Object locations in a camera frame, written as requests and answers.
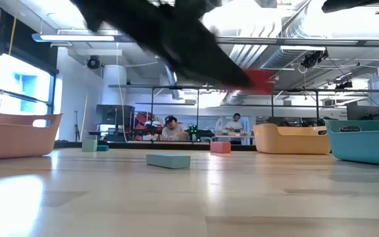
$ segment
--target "white pillar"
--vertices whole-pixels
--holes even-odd
[[[119,88],[109,88],[109,85],[126,85],[126,68],[120,65],[106,65],[103,70],[102,105],[120,105]],[[126,104],[126,89],[121,89],[122,99]]]

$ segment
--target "orange basket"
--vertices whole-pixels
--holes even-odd
[[[325,126],[300,128],[277,127],[275,124],[254,126],[257,151],[271,154],[329,154],[328,135],[320,135]]]

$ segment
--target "teal basket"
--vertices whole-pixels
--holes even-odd
[[[379,164],[379,120],[325,122],[334,157]]]

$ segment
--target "man in white shirt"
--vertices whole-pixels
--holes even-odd
[[[240,119],[241,119],[241,115],[239,113],[234,114],[234,119],[232,121],[229,121],[226,124],[225,129],[230,130],[230,131],[241,130],[243,127],[240,122]],[[232,138],[230,143],[241,145],[242,144],[241,138]]]
[[[169,115],[164,119],[166,125],[162,130],[162,137],[164,140],[188,140],[188,133],[178,123],[178,119]]]

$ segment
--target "plastic basket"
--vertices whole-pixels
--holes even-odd
[[[320,135],[326,127],[277,127],[275,124],[254,126],[257,151],[271,154],[329,154],[327,135]]]
[[[35,157],[52,152],[62,115],[4,115],[0,113],[0,158]],[[45,128],[35,120],[48,120]]]
[[[334,157],[379,164],[379,121],[325,122]]]

